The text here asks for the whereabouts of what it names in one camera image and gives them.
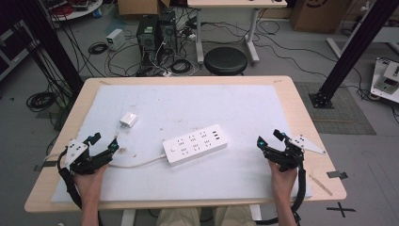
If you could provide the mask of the thin wooden stick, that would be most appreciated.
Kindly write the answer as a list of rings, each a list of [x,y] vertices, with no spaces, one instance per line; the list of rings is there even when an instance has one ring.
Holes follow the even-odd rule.
[[[321,182],[319,181],[316,177],[313,175],[309,175],[309,177],[318,185],[320,186],[329,196],[332,196],[333,193]]]

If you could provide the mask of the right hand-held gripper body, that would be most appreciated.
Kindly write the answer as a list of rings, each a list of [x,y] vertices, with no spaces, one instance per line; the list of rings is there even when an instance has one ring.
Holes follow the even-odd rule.
[[[266,159],[277,163],[281,172],[298,168],[304,161],[304,152],[306,151],[319,154],[327,153],[324,149],[320,148],[303,135],[290,137],[289,145],[285,147],[283,151],[275,150],[276,154],[271,157],[266,157]]]

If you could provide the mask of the person's right hand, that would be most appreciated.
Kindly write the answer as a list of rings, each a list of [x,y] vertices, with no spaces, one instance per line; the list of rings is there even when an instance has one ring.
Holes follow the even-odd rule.
[[[281,172],[277,163],[268,161],[268,164],[272,173],[272,189],[275,201],[289,203],[297,176],[297,170],[288,169],[285,172]]]

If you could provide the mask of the black metal frame post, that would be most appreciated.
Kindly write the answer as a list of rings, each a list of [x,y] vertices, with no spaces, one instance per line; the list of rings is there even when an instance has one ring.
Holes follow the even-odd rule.
[[[74,68],[71,59],[61,44],[57,33],[52,28],[39,0],[11,0],[21,13],[29,30],[40,41],[48,56],[53,60],[72,96],[77,97],[84,85],[83,80]]]
[[[376,0],[348,42],[327,80],[316,93],[309,94],[314,108],[331,108],[331,99],[338,87],[398,7],[399,0]]]

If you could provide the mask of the white charger plug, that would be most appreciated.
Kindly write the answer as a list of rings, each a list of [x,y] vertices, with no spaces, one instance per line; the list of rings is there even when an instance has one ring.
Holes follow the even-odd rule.
[[[120,118],[120,125],[132,128],[137,121],[137,114],[127,112]]]

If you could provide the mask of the person's left hand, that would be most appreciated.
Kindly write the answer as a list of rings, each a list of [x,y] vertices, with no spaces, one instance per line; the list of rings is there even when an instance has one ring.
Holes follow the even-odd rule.
[[[99,201],[103,176],[107,168],[108,166],[104,165],[97,169],[93,174],[75,174],[73,176],[83,203]]]

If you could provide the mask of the white power strip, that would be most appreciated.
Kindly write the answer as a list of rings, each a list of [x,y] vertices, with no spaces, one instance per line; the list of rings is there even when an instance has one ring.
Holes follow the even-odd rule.
[[[163,142],[171,166],[181,165],[228,146],[228,137],[219,124],[208,126]]]

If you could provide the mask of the black round stool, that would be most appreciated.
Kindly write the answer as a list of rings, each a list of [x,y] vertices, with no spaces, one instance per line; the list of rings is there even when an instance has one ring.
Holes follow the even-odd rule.
[[[203,63],[210,73],[237,75],[247,68],[247,57],[236,48],[217,47],[205,55]]]

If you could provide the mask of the large cardboard box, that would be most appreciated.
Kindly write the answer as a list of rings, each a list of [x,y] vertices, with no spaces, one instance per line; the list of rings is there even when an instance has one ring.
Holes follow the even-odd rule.
[[[296,0],[290,22],[294,31],[334,33],[353,0]]]

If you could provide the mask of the white table leg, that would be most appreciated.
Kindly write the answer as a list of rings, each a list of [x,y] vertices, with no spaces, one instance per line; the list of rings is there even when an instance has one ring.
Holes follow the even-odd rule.
[[[135,209],[125,209],[122,213],[120,226],[134,226],[136,220]]]
[[[250,207],[251,215],[253,220],[261,220],[262,212],[259,204],[252,204]]]

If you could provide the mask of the grey floor mat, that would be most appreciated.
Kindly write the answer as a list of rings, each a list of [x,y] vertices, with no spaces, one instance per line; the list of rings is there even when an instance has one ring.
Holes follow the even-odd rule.
[[[330,106],[316,108],[311,102],[321,83],[295,82],[295,87],[319,134],[374,135],[375,130],[359,108],[349,89],[338,88]]]

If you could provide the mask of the round white table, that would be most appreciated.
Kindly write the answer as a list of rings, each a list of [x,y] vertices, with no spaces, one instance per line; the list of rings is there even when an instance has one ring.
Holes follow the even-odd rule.
[[[67,21],[88,15],[99,9],[103,0],[40,0],[55,21]]]

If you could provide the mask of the black tape piece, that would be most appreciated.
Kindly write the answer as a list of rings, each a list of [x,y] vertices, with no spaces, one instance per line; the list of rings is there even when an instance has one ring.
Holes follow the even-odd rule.
[[[339,178],[341,180],[348,178],[346,172],[339,172],[339,171],[329,171],[327,172],[327,176],[329,178]]]

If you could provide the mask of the white background desk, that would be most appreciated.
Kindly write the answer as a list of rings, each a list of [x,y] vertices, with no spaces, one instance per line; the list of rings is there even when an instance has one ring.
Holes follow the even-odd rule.
[[[253,43],[253,36],[257,25],[259,13],[262,8],[285,8],[285,0],[187,0],[187,5],[196,10],[197,34],[196,34],[196,53],[197,62],[203,65],[204,53],[201,39],[201,23],[211,22],[211,19],[203,19],[204,15],[211,15],[218,10],[225,13],[228,17],[237,15],[239,12],[250,13],[250,28],[244,36],[244,41],[249,50],[250,63],[255,64],[260,61],[258,53]]]

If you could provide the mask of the white power supply box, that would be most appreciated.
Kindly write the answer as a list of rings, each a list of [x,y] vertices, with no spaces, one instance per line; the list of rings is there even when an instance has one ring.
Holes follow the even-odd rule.
[[[107,37],[107,44],[110,50],[117,51],[126,42],[122,29],[115,29]]]

